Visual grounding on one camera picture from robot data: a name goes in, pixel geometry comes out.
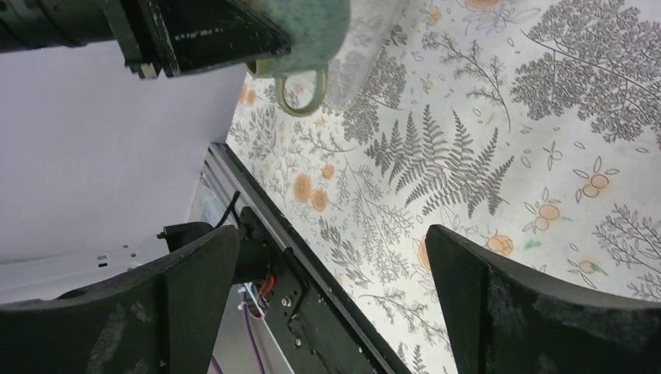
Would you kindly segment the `green ceramic mug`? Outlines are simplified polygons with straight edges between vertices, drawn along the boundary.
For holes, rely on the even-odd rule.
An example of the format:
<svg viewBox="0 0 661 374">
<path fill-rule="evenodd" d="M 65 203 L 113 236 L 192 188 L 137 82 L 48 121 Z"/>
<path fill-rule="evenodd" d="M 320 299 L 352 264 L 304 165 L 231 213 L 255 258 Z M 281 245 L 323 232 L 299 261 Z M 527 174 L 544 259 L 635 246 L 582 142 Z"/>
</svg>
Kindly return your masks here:
<svg viewBox="0 0 661 374">
<path fill-rule="evenodd" d="M 279 26 L 290 37 L 286 55 L 246 63 L 255 78 L 273 78 L 276 100 L 282 110 L 295 117 L 311 115 L 323 103 L 327 90 L 328 65 L 344 43 L 351 21 L 349 0 L 248 1 L 247 5 Z M 290 106 L 285 98 L 287 78 L 314 72 L 316 81 L 309 103 Z"/>
</svg>

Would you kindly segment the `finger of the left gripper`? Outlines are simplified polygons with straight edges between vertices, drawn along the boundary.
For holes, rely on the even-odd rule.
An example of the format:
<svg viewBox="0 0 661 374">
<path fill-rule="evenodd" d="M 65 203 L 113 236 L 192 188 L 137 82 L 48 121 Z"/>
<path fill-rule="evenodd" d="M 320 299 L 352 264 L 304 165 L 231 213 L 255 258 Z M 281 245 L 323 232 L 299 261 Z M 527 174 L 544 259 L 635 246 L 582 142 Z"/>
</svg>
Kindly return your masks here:
<svg viewBox="0 0 661 374">
<path fill-rule="evenodd" d="M 146 0 L 140 10 L 171 78 L 291 52 L 287 32 L 244 1 Z"/>
</svg>

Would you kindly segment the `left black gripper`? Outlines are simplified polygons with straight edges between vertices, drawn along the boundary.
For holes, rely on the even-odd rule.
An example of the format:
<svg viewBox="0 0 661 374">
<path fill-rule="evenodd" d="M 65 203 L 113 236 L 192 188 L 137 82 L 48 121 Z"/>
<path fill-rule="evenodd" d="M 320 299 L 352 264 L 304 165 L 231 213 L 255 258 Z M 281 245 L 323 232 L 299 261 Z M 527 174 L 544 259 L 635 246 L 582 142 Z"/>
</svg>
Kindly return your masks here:
<svg viewBox="0 0 661 374">
<path fill-rule="evenodd" d="M 161 64 L 146 14 L 141 1 L 2 1 L 1 53 L 116 41 L 125 67 L 156 79 Z"/>
</svg>

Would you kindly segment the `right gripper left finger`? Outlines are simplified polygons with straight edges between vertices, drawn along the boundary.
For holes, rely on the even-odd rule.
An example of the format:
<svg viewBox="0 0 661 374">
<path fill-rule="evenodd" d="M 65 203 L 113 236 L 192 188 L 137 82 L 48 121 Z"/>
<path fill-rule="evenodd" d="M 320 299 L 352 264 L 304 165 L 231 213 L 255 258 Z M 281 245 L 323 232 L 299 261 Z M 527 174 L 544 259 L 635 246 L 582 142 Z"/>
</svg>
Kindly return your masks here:
<svg viewBox="0 0 661 374">
<path fill-rule="evenodd" d="M 4 373 L 205 373 L 239 232 L 218 228 L 159 259 L 52 300 L 1 307 Z"/>
</svg>

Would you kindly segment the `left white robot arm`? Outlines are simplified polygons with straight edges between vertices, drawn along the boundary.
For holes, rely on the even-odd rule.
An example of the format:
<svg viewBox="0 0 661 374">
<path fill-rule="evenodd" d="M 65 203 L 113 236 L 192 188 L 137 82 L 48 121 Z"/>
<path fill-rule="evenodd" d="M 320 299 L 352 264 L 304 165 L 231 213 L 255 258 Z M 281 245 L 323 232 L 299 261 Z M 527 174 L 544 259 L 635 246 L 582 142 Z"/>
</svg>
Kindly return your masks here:
<svg viewBox="0 0 661 374">
<path fill-rule="evenodd" d="M 163 256 L 159 226 L 206 207 L 235 67 L 289 50 L 241 1 L 2 2 L 2 302 Z"/>
</svg>

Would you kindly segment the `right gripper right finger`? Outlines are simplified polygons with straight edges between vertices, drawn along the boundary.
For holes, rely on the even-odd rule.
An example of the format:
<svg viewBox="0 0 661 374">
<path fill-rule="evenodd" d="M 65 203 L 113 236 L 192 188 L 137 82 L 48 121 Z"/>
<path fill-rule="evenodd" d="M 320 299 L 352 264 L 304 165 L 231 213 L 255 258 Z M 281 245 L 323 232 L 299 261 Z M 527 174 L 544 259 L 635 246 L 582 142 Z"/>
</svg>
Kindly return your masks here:
<svg viewBox="0 0 661 374">
<path fill-rule="evenodd" d="M 659 372 L 659 304 L 552 277 L 439 224 L 426 251 L 459 373 Z"/>
</svg>

